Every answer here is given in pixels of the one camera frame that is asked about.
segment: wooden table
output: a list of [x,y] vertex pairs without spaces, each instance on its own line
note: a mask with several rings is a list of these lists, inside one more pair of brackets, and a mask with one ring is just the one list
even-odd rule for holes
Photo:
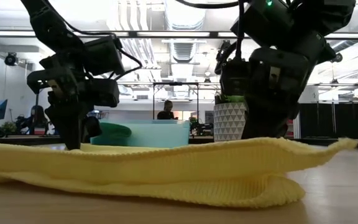
[[298,203],[263,210],[213,208],[151,198],[69,194],[26,184],[0,185],[0,223],[358,223],[358,151],[289,174],[306,190]]

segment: woman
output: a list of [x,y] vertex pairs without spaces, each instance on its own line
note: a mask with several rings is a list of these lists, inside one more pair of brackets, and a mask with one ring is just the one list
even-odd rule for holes
[[39,105],[34,105],[31,108],[30,117],[25,119],[21,125],[21,128],[29,128],[29,134],[47,134],[48,119],[45,117],[44,108]]
[[158,113],[157,119],[178,119],[173,117],[173,112],[171,112],[172,108],[173,108],[172,101],[165,100],[164,110]]

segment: ceiling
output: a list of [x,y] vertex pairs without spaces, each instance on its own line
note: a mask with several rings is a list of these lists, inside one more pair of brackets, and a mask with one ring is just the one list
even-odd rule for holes
[[[192,0],[191,2],[230,2],[232,0]],[[202,30],[227,31],[238,15],[238,8],[202,11],[174,2],[174,0],[50,0],[56,10],[73,26],[81,30]],[[0,0],[0,29],[31,30],[29,17],[20,0]],[[338,32],[358,32],[358,1],[351,22]],[[151,82],[178,80],[183,82],[203,82],[209,74],[214,76],[215,56],[222,43],[221,39],[197,39],[187,43],[170,43],[169,39],[122,39],[124,48],[142,59],[145,67],[152,68],[131,73],[120,79],[122,82]],[[310,83],[329,83],[333,77],[340,83],[358,83],[358,42],[330,41],[343,55],[340,63],[326,62],[318,65],[310,78]],[[244,58],[248,58],[258,45],[252,40],[242,44]],[[0,37],[0,56],[17,52],[21,60],[37,63],[41,58],[53,54],[36,38]],[[193,56],[188,64],[177,64],[178,57]],[[128,58],[123,58],[127,69],[135,66]],[[325,95],[354,95],[358,87],[321,89]],[[136,95],[152,94],[148,88],[132,88],[128,98]],[[204,90],[201,98],[213,98],[214,90]],[[162,88],[158,98],[194,97],[187,87]]]

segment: cloth fold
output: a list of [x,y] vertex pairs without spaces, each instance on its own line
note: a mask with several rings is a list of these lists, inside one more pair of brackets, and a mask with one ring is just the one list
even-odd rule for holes
[[357,141],[316,149],[257,138],[174,149],[82,145],[81,150],[0,144],[0,182],[101,195],[165,198],[219,207],[295,202],[303,189],[286,172],[323,165]]

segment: geometric planter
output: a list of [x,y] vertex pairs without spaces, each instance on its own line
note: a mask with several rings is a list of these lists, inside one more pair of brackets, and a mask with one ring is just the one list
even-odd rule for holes
[[222,103],[214,106],[214,141],[240,140],[246,125],[245,103]]

